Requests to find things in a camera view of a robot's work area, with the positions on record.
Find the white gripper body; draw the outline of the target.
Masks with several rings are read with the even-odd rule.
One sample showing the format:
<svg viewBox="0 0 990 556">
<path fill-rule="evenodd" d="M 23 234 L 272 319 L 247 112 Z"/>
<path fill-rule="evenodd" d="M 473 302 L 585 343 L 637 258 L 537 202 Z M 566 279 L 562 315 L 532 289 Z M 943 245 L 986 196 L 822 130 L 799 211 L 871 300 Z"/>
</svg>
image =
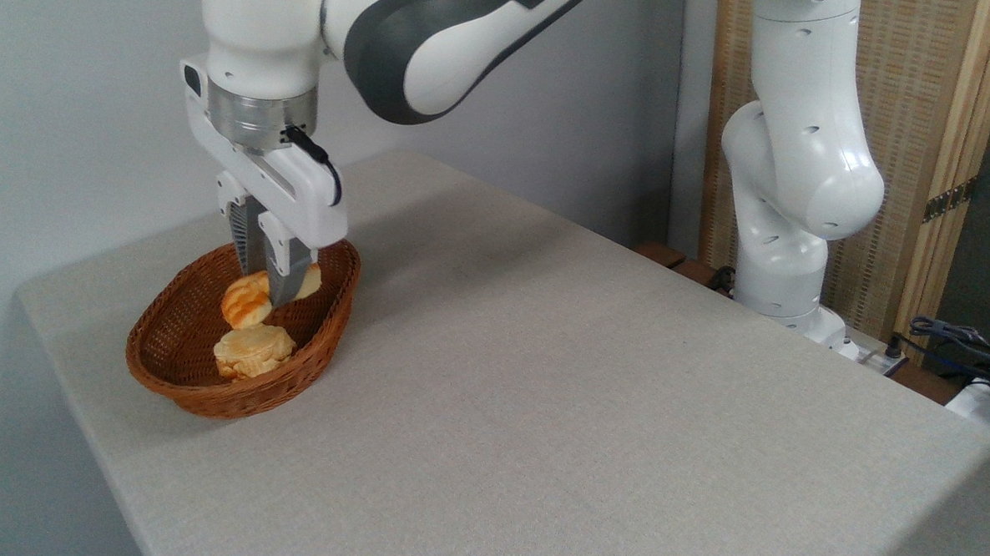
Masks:
<svg viewBox="0 0 990 556">
<path fill-rule="evenodd" d="M 180 59 L 186 113 L 197 142 L 306 247 L 320 249 L 344 240 L 348 219 L 346 206 L 336 202 L 339 173 L 297 144 L 259 151 L 223 137 L 206 113 L 211 89 L 205 60 L 203 54 Z"/>
</svg>

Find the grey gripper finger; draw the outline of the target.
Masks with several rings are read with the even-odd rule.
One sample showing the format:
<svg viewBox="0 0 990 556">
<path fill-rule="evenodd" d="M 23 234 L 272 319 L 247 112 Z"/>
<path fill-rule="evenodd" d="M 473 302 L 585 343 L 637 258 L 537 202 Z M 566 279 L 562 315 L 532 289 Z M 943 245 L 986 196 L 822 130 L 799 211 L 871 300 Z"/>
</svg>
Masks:
<svg viewBox="0 0 990 556">
<path fill-rule="evenodd" d="M 265 207 L 228 171 L 217 175 L 217 205 L 230 226 L 240 272 L 250 275 L 266 270 L 266 238 L 260 229 Z"/>
<path fill-rule="evenodd" d="M 271 211 L 262 210 L 256 222 L 257 266 L 267 272 L 271 305 L 284 306 L 300 295 L 307 269 L 314 260 L 312 250 Z"/>
</svg>

